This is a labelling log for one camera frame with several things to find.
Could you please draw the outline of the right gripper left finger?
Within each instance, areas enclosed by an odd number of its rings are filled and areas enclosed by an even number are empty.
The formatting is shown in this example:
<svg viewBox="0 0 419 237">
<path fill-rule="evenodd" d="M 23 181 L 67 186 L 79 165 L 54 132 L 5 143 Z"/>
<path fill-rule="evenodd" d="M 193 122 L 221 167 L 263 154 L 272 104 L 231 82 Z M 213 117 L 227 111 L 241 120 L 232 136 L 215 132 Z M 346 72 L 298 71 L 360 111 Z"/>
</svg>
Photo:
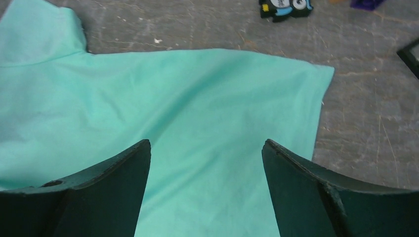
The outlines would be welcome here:
<svg viewBox="0 0 419 237">
<path fill-rule="evenodd" d="M 0 194 L 3 237 L 132 237 L 150 170 L 151 144 L 40 187 Z"/>
</svg>

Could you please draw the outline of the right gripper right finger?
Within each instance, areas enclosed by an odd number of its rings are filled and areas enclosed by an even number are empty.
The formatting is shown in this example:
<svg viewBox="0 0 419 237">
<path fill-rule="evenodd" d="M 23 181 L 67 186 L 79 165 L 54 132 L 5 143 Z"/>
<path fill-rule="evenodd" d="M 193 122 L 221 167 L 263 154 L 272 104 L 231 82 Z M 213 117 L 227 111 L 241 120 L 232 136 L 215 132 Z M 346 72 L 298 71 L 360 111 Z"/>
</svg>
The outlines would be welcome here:
<svg viewBox="0 0 419 237">
<path fill-rule="evenodd" d="M 264 171 L 282 237 L 416 237 L 419 193 L 360 181 L 302 158 L 273 140 Z"/>
</svg>

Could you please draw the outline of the teal t-shirt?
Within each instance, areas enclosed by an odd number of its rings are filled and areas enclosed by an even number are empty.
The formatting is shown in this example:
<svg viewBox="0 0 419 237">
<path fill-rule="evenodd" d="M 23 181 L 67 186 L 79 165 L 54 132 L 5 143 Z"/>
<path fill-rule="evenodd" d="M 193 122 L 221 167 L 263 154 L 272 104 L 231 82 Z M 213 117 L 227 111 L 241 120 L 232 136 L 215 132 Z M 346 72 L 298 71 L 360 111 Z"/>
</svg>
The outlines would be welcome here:
<svg viewBox="0 0 419 237">
<path fill-rule="evenodd" d="M 0 21 L 0 188 L 149 139 L 136 236 L 277 237 L 263 143 L 311 159 L 334 72 L 227 49 L 90 54 L 73 10 L 14 0 Z"/>
</svg>

